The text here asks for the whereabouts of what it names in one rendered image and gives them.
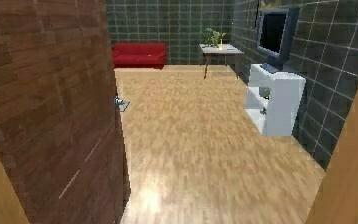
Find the black television set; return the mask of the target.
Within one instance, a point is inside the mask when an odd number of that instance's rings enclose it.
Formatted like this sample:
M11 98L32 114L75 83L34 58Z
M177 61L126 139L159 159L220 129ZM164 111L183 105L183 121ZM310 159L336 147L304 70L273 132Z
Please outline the black television set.
M299 7L287 7L261 12L256 45L267 55L261 67L272 74L282 71L289 59L299 11Z

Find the white television stand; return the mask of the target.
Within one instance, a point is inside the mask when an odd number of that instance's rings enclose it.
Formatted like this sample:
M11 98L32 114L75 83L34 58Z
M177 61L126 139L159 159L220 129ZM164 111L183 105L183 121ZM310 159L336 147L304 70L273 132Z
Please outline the white television stand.
M295 73L269 73L252 64L244 109L264 136L290 136L300 106L306 80ZM259 95L260 87L271 89L269 99Z

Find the red sofa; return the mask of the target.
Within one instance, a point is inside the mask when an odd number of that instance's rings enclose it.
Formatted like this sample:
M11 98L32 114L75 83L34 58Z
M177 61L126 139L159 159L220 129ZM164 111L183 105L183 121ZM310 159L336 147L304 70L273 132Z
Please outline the red sofa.
M115 68L162 69L167 47L165 43L157 42L115 43L112 56Z

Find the green house plant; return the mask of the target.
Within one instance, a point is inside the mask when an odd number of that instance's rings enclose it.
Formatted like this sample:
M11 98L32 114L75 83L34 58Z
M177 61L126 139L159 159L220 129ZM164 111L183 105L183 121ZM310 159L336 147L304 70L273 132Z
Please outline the green house plant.
M218 46L223 40L225 33L221 33L213 30L212 28L206 28L203 31L203 44L210 47Z

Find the brown wooden room door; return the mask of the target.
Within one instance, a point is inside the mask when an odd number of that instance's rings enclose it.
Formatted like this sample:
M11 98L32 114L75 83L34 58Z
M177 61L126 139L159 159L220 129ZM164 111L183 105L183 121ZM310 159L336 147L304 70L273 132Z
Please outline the brown wooden room door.
M106 0L0 0L0 224L120 224Z

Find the grey side table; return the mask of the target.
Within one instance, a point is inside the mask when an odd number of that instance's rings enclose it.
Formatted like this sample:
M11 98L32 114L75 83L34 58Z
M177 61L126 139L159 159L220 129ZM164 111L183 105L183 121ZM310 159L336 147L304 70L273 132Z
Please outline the grey side table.
M234 47L231 44L223 44L223 50L221 51L218 49L219 45L216 47L210 47L204 44L200 44L199 48L202 54L200 65L205 66L203 78L207 77L208 66L210 65L212 56L224 56L225 58L227 58L228 56L234 57L235 76L236 78L239 78L240 67L241 67L240 58L244 55L243 51L239 50L238 48Z

